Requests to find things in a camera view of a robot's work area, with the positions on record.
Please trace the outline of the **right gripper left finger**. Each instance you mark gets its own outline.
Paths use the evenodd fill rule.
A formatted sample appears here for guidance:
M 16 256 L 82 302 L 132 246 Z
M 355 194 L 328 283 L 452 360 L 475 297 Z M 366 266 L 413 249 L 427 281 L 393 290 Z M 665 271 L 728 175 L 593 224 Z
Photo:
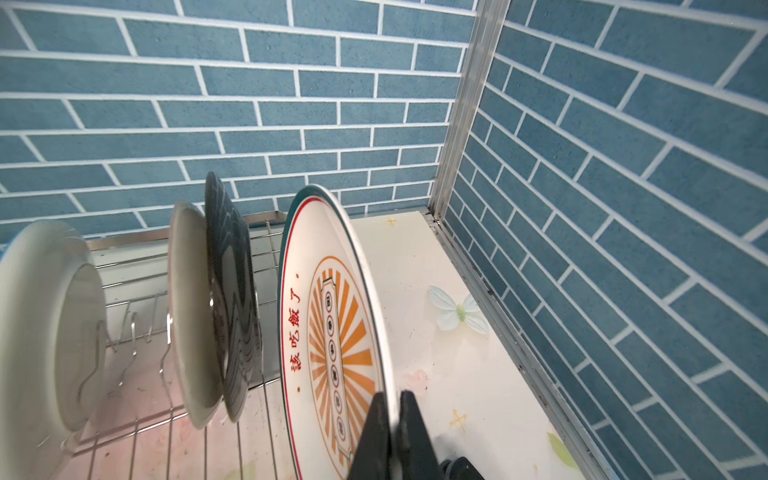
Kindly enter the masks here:
M 383 392 L 377 392 L 363 426 L 348 480 L 389 480 L 390 423 L 387 402 Z

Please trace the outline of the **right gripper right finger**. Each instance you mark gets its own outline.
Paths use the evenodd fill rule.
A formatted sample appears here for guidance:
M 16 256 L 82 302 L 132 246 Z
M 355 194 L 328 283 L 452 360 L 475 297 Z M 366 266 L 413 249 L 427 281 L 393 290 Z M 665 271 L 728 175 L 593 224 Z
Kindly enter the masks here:
M 403 390 L 400 396 L 395 451 L 403 479 L 443 478 L 443 472 L 437 461 L 416 397 L 409 390 Z

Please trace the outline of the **brown patterned plate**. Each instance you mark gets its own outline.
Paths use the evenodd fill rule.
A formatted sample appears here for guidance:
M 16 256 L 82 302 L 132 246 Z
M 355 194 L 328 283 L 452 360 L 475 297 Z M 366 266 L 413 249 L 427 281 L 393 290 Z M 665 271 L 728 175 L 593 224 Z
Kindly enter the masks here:
M 382 394 L 390 430 L 398 394 L 384 315 L 364 250 L 338 199 L 310 184 L 282 233 L 278 341 L 284 411 L 300 479 L 344 479 Z

